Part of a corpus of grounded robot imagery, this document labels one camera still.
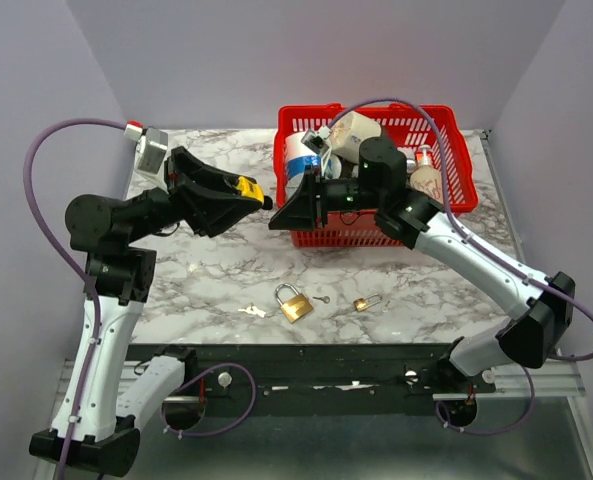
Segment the yellow black padlock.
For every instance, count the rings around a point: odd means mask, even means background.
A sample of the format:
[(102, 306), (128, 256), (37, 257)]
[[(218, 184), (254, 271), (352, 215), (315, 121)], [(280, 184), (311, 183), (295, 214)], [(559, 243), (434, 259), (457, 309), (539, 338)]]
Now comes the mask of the yellow black padlock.
[(263, 210), (273, 209), (273, 200), (264, 194), (262, 188), (255, 179), (239, 176), (236, 183), (236, 189), (241, 196), (261, 202)]

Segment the dark silver key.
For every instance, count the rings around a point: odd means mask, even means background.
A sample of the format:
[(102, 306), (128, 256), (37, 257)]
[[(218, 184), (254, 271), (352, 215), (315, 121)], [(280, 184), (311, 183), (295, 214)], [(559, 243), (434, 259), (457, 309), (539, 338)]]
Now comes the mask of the dark silver key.
[(331, 299), (329, 296), (314, 296), (313, 297), (315, 300), (321, 301), (325, 304), (329, 304)]

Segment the large brass padlock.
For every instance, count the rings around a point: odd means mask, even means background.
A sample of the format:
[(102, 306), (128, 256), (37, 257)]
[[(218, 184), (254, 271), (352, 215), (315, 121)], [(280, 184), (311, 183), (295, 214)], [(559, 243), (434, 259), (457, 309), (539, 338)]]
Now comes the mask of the large brass padlock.
[[(281, 299), (281, 293), (289, 290), (292, 296), (287, 300)], [(274, 290), (274, 298), (290, 324), (294, 324), (313, 311), (309, 299), (290, 283), (279, 284)]]

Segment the key bunch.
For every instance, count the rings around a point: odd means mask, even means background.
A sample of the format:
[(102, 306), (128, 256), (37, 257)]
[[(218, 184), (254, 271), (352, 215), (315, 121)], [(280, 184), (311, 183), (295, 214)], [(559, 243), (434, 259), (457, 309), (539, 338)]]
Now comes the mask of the key bunch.
[(254, 304), (249, 304), (244, 308), (239, 308), (238, 312), (245, 313), (251, 316), (256, 316), (259, 318), (264, 318), (267, 315), (267, 313), (264, 310), (258, 308)]

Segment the small brass padlock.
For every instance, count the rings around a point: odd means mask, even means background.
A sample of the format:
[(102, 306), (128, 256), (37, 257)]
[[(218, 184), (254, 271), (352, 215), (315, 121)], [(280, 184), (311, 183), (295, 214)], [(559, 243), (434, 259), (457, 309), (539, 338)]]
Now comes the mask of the small brass padlock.
[(367, 297), (361, 297), (353, 302), (353, 306), (357, 312), (363, 312), (370, 307), (379, 304), (382, 301), (382, 296), (373, 294)]

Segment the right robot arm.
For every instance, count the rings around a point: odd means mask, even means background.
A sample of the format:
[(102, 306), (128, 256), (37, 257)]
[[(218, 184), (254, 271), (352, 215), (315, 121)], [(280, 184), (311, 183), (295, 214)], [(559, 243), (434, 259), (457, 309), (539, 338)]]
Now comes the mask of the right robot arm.
[(373, 208), (376, 226), (390, 239), (452, 268), (488, 295), (508, 322), (456, 340), (436, 367), (436, 379), (456, 392), (491, 367), (516, 363), (537, 369), (552, 357), (571, 323), (575, 282), (548, 276), (483, 241), (425, 193), (409, 187), (406, 158), (386, 137), (359, 148), (354, 179), (323, 180), (308, 167), (297, 191), (271, 218), (272, 230), (313, 231), (330, 213)]

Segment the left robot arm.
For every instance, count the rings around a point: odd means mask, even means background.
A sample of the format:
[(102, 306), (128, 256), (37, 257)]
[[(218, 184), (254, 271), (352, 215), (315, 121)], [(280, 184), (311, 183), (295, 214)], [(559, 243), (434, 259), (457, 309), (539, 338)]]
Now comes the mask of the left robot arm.
[(125, 200), (84, 194), (66, 209), (70, 243), (58, 252), (86, 256), (76, 267), (85, 293), (82, 336), (62, 404), (29, 448), (54, 462), (58, 475), (70, 467), (99, 477), (126, 475), (145, 425), (165, 399), (188, 394), (204, 380), (194, 350), (165, 347), (130, 388), (119, 388), (157, 258), (139, 241), (179, 223), (215, 237), (272, 205), (253, 178), (210, 166), (183, 147), (138, 153), (134, 171), (150, 184), (140, 194)]

